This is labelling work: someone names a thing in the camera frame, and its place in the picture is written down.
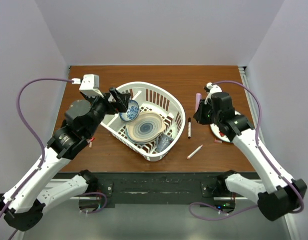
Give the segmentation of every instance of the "small bowl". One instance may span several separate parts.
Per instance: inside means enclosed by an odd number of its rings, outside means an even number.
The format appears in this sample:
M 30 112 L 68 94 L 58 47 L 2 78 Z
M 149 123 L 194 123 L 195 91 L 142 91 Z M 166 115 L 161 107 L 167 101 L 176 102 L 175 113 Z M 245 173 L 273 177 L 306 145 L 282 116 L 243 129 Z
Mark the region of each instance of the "small bowl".
M 124 122 L 133 121 L 139 115 L 139 105 L 135 100 L 129 100 L 127 112 L 119 113 L 120 119 Z

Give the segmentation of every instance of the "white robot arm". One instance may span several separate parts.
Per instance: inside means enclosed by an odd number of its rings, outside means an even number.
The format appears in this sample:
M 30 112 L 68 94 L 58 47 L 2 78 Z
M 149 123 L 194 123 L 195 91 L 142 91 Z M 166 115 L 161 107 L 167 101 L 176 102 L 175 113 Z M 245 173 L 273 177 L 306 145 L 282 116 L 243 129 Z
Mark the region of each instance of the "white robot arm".
M 300 199 L 290 185 L 293 185 L 303 198 L 307 190 L 305 182 L 302 179 L 294 180 L 259 138 L 256 144 L 254 127 L 244 115 L 235 115 L 228 93 L 222 92 L 218 85 L 212 83 L 206 85 L 205 91 L 208 93 L 207 97 L 200 100 L 194 119 L 202 125 L 216 124 L 246 156 L 262 180 L 262 184 L 255 183 L 231 170 L 218 177 L 220 191 L 247 197 L 255 202 L 263 215 L 271 221 L 297 209 Z M 273 167 L 278 169 L 280 174 L 277 174 Z
M 80 80 L 75 78 L 73 83 L 80 84 Z M 71 104 L 61 128 L 47 142 L 44 159 L 40 156 L 14 187 L 0 194 L 0 211 L 4 211 L 4 219 L 11 227 L 26 231 L 36 225 L 43 214 L 54 206 L 73 196 L 97 189 L 97 178 L 88 170 L 83 170 L 65 183 L 43 190 L 59 170 L 88 145 L 106 114 L 127 111 L 130 93 L 119 93 L 113 87 L 109 89 L 109 93 L 101 93 L 98 88 L 97 75 L 84 75 L 79 89 L 85 100 L 77 100 Z M 21 185 L 23 186 L 15 195 L 15 190 Z

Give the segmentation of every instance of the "white plastic basket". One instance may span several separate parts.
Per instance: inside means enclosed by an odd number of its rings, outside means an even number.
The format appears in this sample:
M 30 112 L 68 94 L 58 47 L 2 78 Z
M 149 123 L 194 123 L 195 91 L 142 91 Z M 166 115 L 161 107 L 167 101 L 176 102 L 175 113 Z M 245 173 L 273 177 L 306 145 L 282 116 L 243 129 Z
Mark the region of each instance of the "white plastic basket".
M 101 125 L 109 130 L 114 137 L 140 153 L 146 160 L 155 162 L 162 159 L 176 144 L 185 126 L 185 111 L 180 102 L 162 88 L 145 82 L 131 82 L 117 87 L 121 93 L 131 93 L 131 98 L 138 102 L 141 112 L 158 113 L 166 125 L 163 134 L 171 136 L 174 141 L 162 152 L 157 153 L 155 140 L 147 144 L 131 142 L 125 134 L 126 122 L 118 114 L 106 115 Z

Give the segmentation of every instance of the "white backdrop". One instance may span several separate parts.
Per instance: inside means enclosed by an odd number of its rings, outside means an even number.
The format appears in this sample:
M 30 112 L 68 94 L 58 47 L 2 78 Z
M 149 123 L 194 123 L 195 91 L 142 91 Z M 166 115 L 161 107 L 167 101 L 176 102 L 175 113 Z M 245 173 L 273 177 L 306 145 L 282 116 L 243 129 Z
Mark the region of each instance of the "white backdrop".
M 34 0 L 0 0 L 0 193 L 15 185 L 40 154 L 16 112 L 19 89 L 34 78 L 63 78 L 65 72 L 65 61 Z M 21 98 L 25 118 L 44 142 L 54 128 L 62 86 L 35 83 Z M 11 232 L 1 219 L 0 240 Z
M 72 65 L 239 65 L 283 0 L 36 0 Z
M 267 147 L 308 185 L 308 0 L 285 0 L 247 76 L 263 104 Z M 294 217 L 302 239 L 308 240 L 308 192 L 305 211 Z

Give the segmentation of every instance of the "wooden table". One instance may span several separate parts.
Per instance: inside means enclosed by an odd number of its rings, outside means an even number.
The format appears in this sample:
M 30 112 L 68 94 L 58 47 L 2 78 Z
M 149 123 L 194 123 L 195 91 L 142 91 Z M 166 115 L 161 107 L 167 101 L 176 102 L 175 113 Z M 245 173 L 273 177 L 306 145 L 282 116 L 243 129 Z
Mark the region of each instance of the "wooden table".
M 110 87 L 141 81 L 155 84 L 179 100 L 186 118 L 195 112 L 196 93 L 204 94 L 203 86 L 208 82 L 233 80 L 241 83 L 237 66 L 72 66 L 69 78 L 82 78 L 84 74 L 100 76 L 100 89 L 107 92 Z M 252 122 L 244 90 L 234 84 L 222 84 L 228 92 L 236 110 Z M 76 99 L 82 99 L 79 85 L 67 84 L 60 106 L 55 129 L 63 120 L 65 111 Z M 184 131 L 168 154 L 157 162 L 149 162 L 140 154 L 125 146 L 105 128 L 99 127 L 93 147 L 86 147 L 76 158 L 62 169 L 63 172 L 238 172 L 254 171 L 245 156 L 232 143 L 215 143 L 209 126 L 199 125 L 192 118 L 192 137 Z M 202 149 L 190 160 L 186 156 L 199 145 Z

